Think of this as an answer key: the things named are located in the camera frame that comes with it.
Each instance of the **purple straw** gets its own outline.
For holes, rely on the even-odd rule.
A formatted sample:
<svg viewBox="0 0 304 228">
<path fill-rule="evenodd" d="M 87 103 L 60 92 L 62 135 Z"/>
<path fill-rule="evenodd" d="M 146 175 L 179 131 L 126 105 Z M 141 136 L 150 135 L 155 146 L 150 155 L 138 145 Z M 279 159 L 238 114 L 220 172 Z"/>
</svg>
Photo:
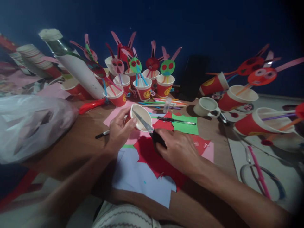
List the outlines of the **purple straw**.
<svg viewBox="0 0 304 228">
<path fill-rule="evenodd" d="M 279 119 L 279 118 L 290 117 L 290 116 L 296 116 L 296 114 L 295 113 L 290 113 L 290 114 L 286 114 L 286 115 L 282 115 L 282 116 L 264 118 L 264 119 L 262 119 L 262 121 L 271 120 L 271 119 Z"/>
</svg>

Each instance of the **pen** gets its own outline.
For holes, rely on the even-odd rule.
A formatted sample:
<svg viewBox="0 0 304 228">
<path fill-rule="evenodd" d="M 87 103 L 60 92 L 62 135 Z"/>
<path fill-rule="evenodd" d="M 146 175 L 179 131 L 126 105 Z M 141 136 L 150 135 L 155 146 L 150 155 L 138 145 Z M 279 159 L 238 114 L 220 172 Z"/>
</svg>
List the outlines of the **pen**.
<svg viewBox="0 0 304 228">
<path fill-rule="evenodd" d="M 99 138 L 101 138 L 102 136 L 108 135 L 109 133 L 110 133 L 110 130 L 107 130 L 107 131 L 105 131 L 104 133 L 101 133 L 101 134 L 95 136 L 95 139 L 99 139 Z"/>
<path fill-rule="evenodd" d="M 184 124 L 190 124 L 190 125 L 196 125 L 196 123 L 193 122 L 188 122 L 188 121 L 183 121 L 183 120 L 177 120 L 177 119 L 172 119 L 172 118 L 166 118 L 166 117 L 157 117 L 159 120 L 162 121 L 169 121 L 169 122 L 180 122 Z"/>
</svg>

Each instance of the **white plastic bag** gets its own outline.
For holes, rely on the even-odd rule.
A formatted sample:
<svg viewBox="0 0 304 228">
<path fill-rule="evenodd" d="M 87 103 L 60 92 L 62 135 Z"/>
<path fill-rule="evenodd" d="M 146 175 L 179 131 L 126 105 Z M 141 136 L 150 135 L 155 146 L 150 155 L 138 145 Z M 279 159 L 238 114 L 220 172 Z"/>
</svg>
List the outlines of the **white plastic bag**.
<svg viewBox="0 0 304 228">
<path fill-rule="evenodd" d="M 0 163 L 22 162 L 52 145 L 76 120 L 70 102 L 36 95 L 0 98 Z"/>
</svg>

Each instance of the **person's right hand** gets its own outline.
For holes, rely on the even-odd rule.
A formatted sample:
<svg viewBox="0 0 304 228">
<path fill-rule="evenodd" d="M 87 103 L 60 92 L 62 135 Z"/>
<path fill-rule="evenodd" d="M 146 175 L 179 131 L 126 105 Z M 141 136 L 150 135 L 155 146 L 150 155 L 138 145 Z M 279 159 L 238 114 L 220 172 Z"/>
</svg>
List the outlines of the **person's right hand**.
<svg viewBox="0 0 304 228">
<path fill-rule="evenodd" d="M 169 131 L 158 128 L 155 130 L 165 141 L 167 149 L 160 143 L 156 144 L 162 157 L 185 175 L 193 172 L 195 167 L 201 165 L 201 159 L 192 138 L 180 131 Z"/>
</svg>

